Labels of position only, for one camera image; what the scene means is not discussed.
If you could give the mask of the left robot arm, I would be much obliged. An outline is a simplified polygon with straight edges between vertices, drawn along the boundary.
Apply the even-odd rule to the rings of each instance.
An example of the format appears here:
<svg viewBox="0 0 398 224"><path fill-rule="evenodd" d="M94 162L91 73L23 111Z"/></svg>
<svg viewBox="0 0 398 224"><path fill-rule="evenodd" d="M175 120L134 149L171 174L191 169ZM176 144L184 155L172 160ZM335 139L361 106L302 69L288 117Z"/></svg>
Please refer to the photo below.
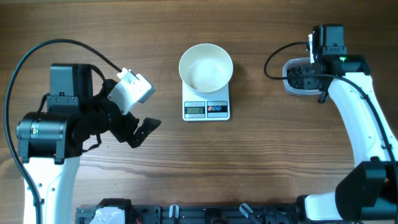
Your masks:
<svg viewBox="0 0 398 224"><path fill-rule="evenodd" d="M160 125L154 118L139 120L131 114L147 101L155 87L142 75L122 69L116 80L104 79L93 93L92 64L55 63L50 68L50 92L39 109L18 123L18 155L30 176L25 198L38 197L24 208L25 223L69 223L73 187L92 136L110 132L119 142L139 147Z"/></svg>

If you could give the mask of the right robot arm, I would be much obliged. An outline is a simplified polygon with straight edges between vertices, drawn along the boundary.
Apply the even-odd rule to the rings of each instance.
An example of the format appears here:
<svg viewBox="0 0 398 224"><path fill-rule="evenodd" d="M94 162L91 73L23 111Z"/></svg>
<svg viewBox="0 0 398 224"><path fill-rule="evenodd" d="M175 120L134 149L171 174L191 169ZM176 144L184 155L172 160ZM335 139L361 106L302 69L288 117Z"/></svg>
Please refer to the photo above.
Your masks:
<svg viewBox="0 0 398 224"><path fill-rule="evenodd" d="M285 90L331 99L345 124L354 169L329 193L302 197L309 223L397 220L397 139L377 102L369 65L347 53L343 26L315 26L308 58L285 64Z"/></svg>

